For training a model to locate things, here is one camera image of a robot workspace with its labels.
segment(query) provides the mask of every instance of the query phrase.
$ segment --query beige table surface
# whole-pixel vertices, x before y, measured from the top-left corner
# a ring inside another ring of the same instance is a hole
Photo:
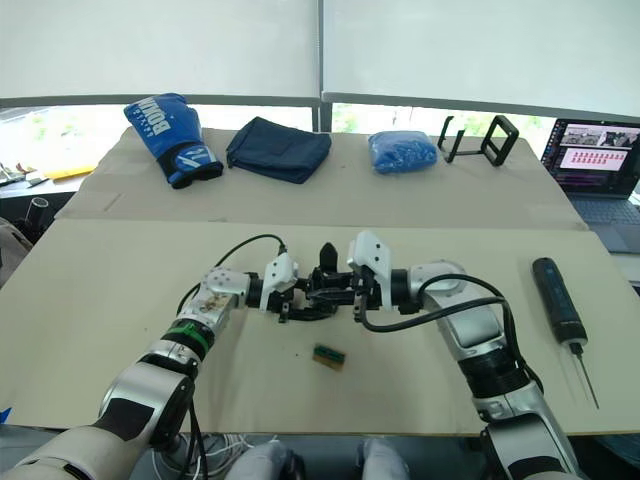
[[[204,130],[225,165],[234,135]],[[176,191],[129,128],[58,218],[586,230],[524,140],[500,168],[477,155],[440,161],[421,172],[379,175],[371,167],[367,138],[332,134],[329,156],[303,185],[225,168],[219,178]],[[460,149],[477,149],[479,142],[465,138]]]
[[[159,338],[182,294],[217,259],[260,232],[281,235],[306,276],[327,240],[346,261],[359,229],[59,220],[0,290],[0,410],[17,425],[92,422],[111,380]],[[512,305],[523,354],[568,432],[640,431],[636,345],[640,302],[590,232],[376,229],[396,268],[447,258],[496,285]],[[259,241],[227,265],[264,271]],[[591,342],[585,361],[596,410],[572,357],[552,339],[530,274],[556,259]],[[376,322],[398,320],[375,312]],[[311,360],[316,342],[347,353],[342,372]],[[207,357],[195,397],[205,431],[477,433],[482,423],[436,325],[374,334],[351,309],[316,323],[278,324],[239,311]]]

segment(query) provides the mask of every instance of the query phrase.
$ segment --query black screwdriver handle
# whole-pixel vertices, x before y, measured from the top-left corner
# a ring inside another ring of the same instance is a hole
[[[551,331],[560,344],[587,344],[587,332],[571,301],[556,263],[548,257],[538,258],[532,266]]]

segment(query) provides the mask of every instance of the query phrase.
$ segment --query window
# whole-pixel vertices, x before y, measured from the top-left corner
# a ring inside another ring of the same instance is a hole
[[[238,130],[255,116],[311,130],[311,109],[192,105],[204,128]],[[0,163],[8,170],[42,172],[92,167],[116,144],[129,122],[125,105],[81,105],[0,110]]]
[[[454,120],[447,135],[455,135],[465,128],[465,135],[483,137],[489,129],[495,113],[464,110],[441,110],[420,107],[391,107],[384,105],[355,105],[337,103],[333,106],[333,131],[375,133],[382,130],[421,130],[434,140],[440,135],[448,115]],[[520,131],[520,137],[529,142],[533,152],[542,157],[555,118],[505,114]],[[496,129],[495,136],[504,135]]]

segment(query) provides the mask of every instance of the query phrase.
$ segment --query laptop keyboard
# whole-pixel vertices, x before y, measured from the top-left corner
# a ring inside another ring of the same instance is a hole
[[[571,203],[587,223],[640,225],[640,212],[626,200],[572,199]]]

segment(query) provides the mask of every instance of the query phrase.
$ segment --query laptop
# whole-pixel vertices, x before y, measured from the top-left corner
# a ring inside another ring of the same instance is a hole
[[[612,253],[640,253],[640,124],[558,119],[542,163]]]

